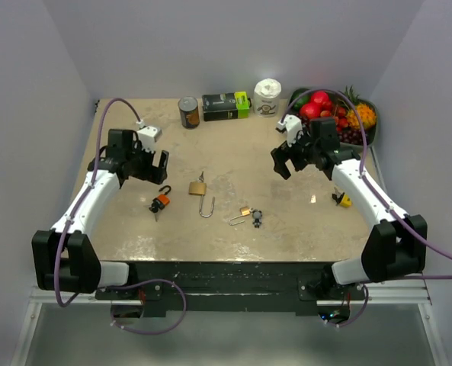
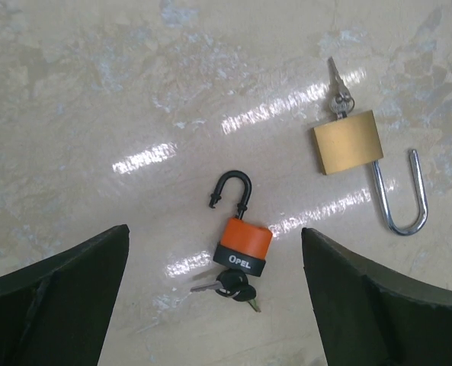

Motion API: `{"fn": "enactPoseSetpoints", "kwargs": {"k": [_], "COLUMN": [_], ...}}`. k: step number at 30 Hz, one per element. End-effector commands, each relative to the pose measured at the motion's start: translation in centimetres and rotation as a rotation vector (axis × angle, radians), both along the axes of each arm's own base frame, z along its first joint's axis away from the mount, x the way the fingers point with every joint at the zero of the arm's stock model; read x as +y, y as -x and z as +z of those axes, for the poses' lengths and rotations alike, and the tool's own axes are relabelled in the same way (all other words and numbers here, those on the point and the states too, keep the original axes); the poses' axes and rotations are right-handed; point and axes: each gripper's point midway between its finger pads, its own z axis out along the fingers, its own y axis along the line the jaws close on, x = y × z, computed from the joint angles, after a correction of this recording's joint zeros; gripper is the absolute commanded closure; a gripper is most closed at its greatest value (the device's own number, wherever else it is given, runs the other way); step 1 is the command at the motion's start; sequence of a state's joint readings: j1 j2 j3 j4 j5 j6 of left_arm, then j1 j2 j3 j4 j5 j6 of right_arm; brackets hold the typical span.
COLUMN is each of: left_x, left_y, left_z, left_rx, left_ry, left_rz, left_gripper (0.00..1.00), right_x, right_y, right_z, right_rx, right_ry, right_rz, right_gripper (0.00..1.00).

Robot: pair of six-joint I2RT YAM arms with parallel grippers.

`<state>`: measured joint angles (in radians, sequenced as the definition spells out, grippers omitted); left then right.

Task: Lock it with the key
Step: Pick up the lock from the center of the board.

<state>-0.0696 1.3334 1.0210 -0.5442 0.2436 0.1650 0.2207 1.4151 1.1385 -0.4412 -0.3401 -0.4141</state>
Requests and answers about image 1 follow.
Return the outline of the yellow padlock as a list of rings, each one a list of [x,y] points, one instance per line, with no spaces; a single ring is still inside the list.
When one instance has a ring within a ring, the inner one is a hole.
[[[337,206],[344,208],[352,206],[352,201],[349,196],[347,196],[344,192],[340,192],[337,188],[335,188],[334,193],[332,194],[332,199],[335,201]]]

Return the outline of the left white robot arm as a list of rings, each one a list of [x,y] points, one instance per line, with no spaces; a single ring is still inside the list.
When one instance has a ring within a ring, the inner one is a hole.
[[[49,230],[38,230],[31,245],[38,287],[51,291],[90,294],[112,287],[123,299],[139,292],[139,280],[125,262],[98,259],[91,233],[112,197],[129,178],[160,185],[167,178],[168,152],[153,164],[158,127],[111,129],[107,145],[88,164],[83,186],[63,216]]]

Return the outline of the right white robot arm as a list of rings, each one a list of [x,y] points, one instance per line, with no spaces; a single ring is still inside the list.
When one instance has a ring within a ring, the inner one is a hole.
[[[336,262],[328,269],[321,281],[327,298],[339,299],[349,284],[396,280],[424,269],[426,248],[422,240],[428,231],[425,219],[408,215],[381,191],[360,166],[360,156],[351,147],[341,145],[333,119],[316,119],[305,128],[301,119],[288,114],[277,122],[276,129],[286,139],[271,151],[274,171],[288,179],[288,162],[296,171],[314,165],[346,193],[370,228],[359,257]]]

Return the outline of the orange padlock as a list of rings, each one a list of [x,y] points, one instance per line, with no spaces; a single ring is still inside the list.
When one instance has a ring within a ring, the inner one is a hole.
[[[149,211],[153,213],[155,222],[159,219],[159,214],[169,205],[170,199],[168,194],[172,191],[170,185],[165,185],[159,189],[159,194],[152,199],[149,205]]]

